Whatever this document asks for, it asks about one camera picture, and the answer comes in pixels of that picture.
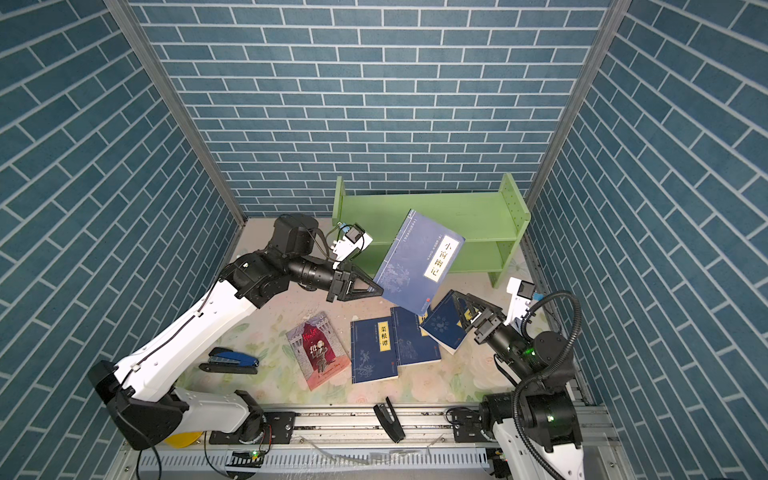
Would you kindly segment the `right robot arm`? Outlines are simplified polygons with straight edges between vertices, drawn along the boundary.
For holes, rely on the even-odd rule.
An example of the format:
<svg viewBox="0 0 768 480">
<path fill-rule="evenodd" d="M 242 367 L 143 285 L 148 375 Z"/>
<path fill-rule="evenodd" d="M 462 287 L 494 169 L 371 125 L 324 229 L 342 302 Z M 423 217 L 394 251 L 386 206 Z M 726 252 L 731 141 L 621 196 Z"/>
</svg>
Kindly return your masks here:
<svg viewBox="0 0 768 480">
<path fill-rule="evenodd" d="M 571 303 L 570 333 L 530 336 L 526 324 L 557 299 Z M 573 350 L 582 331 L 578 298 L 565 290 L 548 294 L 527 308 L 518 328 L 504 323 L 501 307 L 475 295 L 451 291 L 448 300 L 475 342 L 493 350 L 497 369 L 512 384 L 507 393 L 486 395 L 478 408 L 479 428 L 502 448 L 509 471 L 582 479 L 583 436 L 567 389 L 576 377 Z"/>
</svg>

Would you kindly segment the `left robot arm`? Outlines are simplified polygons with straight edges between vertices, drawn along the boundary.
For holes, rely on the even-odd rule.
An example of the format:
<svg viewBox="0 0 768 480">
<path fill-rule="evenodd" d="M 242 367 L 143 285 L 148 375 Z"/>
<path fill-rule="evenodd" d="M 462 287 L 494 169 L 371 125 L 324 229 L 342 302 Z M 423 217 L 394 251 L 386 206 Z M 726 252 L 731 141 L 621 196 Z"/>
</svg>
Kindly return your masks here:
<svg viewBox="0 0 768 480">
<path fill-rule="evenodd" d="M 352 261 L 371 245 L 371 236 L 357 224 L 339 230 L 325 257 L 317 258 L 314 247 L 326 243 L 318 222 L 304 214 L 279 216 L 265 248 L 226 265 L 202 299 L 155 338 L 117 362 L 102 360 L 91 367 L 90 383 L 133 449 L 152 449 L 188 432 L 219 431 L 244 444 L 263 440 L 263 409 L 246 391 L 195 393 L 175 383 L 225 332 L 292 283 L 325 291 L 329 302 L 382 295 Z"/>
</svg>

